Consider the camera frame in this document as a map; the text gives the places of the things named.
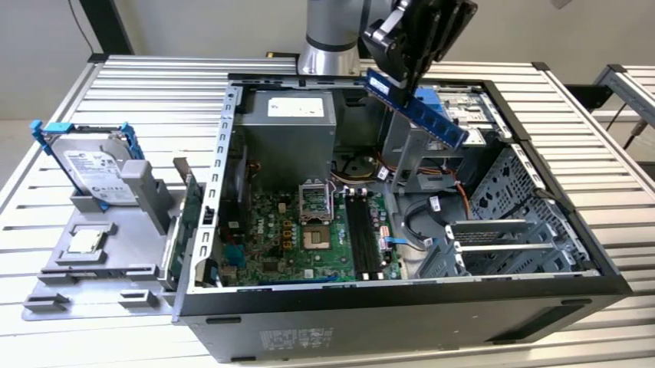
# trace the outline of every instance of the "white wall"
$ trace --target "white wall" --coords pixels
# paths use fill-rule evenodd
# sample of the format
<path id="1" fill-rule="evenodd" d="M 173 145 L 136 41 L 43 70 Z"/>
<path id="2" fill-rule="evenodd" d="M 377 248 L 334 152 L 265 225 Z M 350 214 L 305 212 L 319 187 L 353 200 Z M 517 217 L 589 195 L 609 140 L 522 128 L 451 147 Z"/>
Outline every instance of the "white wall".
<path id="1" fill-rule="evenodd" d="M 301 52 L 306 0 L 116 0 L 138 52 L 255 57 Z M 451 61 L 546 61 L 561 79 L 593 81 L 607 63 L 655 64 L 654 0 L 478 0 Z"/>
<path id="2" fill-rule="evenodd" d="M 299 52 L 307 0 L 115 0 L 140 54 L 249 58 Z"/>
<path id="3" fill-rule="evenodd" d="M 98 47 L 84 12 L 74 4 Z M 48 120 L 90 55 L 67 0 L 2 0 L 0 120 Z"/>

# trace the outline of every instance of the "case label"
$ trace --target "case label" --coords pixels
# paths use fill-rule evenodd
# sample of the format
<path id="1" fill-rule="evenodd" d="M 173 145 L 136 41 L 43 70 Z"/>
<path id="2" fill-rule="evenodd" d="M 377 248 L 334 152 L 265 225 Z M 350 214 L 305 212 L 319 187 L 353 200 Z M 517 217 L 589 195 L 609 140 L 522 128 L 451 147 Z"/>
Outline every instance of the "case label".
<path id="1" fill-rule="evenodd" d="M 334 327 L 318 327 L 261 331 L 259 335 L 265 350 L 294 350 L 330 347 L 334 332 Z"/>

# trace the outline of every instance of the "sticker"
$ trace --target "sticker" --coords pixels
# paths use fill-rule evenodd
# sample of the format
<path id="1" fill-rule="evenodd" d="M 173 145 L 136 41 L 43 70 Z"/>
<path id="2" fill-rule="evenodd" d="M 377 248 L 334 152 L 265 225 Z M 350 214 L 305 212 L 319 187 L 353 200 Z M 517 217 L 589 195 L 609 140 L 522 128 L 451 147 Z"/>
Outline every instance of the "sticker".
<path id="1" fill-rule="evenodd" d="M 390 88 L 375 78 L 371 78 L 369 83 L 382 92 L 385 95 L 390 94 Z"/>
<path id="2" fill-rule="evenodd" d="M 433 206 L 433 211 L 442 211 L 442 203 L 439 203 L 439 195 L 430 197 L 430 205 Z"/>
<path id="3" fill-rule="evenodd" d="M 382 166 L 381 171 L 378 172 L 378 179 L 379 180 L 387 179 L 389 174 L 390 174 L 390 169 L 387 169 L 387 166 Z"/>
<path id="4" fill-rule="evenodd" d="M 297 348 L 329 348 L 333 341 L 334 327 L 303 328 L 299 330 L 261 331 L 265 350 L 293 350 Z"/>
<path id="5" fill-rule="evenodd" d="M 64 151 L 64 156 L 95 198 L 111 205 L 136 202 L 132 189 L 122 180 L 122 170 L 112 155 L 102 151 Z"/>
<path id="6" fill-rule="evenodd" d="M 270 117 L 325 117 L 323 98 L 274 97 L 269 100 Z"/>
<path id="7" fill-rule="evenodd" d="M 439 151 L 442 150 L 442 144 L 438 140 L 431 140 L 429 142 L 429 151 Z"/>

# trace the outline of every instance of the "power supply label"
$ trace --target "power supply label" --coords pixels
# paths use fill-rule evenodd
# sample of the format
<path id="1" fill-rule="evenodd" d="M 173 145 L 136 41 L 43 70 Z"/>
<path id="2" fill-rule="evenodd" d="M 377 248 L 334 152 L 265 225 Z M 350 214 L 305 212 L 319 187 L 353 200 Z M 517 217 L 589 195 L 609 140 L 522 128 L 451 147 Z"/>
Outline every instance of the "power supply label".
<path id="1" fill-rule="evenodd" d="M 136 202 L 135 194 L 122 180 L 120 169 L 112 155 L 100 151 L 66 151 L 72 171 L 91 195 L 110 205 Z"/>
<path id="2" fill-rule="evenodd" d="M 274 97 L 269 100 L 270 117 L 325 117 L 323 99 Z"/>

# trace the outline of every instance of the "hard drive label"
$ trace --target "hard drive label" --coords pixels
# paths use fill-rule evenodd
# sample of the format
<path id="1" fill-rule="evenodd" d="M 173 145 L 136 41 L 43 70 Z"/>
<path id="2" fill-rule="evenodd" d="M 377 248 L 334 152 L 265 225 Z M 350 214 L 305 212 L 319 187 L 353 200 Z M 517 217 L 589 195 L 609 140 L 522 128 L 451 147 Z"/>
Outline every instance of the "hard drive label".
<path id="1" fill-rule="evenodd" d="M 112 155 L 78 150 L 66 151 L 64 155 L 82 184 L 96 199 L 111 205 L 136 202 L 135 194 L 122 180 L 122 170 Z"/>

